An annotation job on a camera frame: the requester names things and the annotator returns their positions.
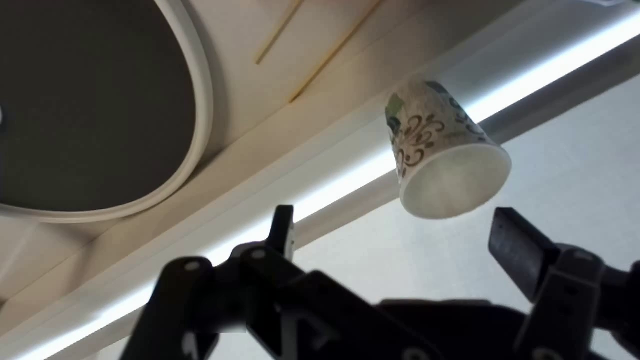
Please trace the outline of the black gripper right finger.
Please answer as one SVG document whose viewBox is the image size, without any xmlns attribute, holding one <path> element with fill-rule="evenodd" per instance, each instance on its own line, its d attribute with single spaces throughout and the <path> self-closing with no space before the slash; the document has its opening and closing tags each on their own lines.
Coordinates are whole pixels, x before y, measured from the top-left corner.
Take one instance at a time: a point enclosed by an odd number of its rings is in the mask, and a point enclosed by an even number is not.
<svg viewBox="0 0 640 360">
<path fill-rule="evenodd" d="M 552 241 L 514 208 L 494 210 L 489 250 L 533 303 L 518 358 L 601 360 L 596 328 L 640 358 L 640 261 L 612 267 L 590 250 Z"/>
</svg>

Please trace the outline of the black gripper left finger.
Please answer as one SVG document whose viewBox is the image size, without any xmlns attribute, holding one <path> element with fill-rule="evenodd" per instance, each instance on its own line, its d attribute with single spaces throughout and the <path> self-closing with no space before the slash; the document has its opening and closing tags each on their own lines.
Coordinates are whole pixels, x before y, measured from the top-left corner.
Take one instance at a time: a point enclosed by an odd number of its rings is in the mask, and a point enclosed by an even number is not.
<svg viewBox="0 0 640 360">
<path fill-rule="evenodd" d="M 275 360 L 441 360 L 441 349 L 322 271 L 293 263 L 295 210 L 275 212 L 266 239 L 216 265 L 168 261 L 123 360 L 208 360 L 221 333 L 249 330 Z"/>
</svg>

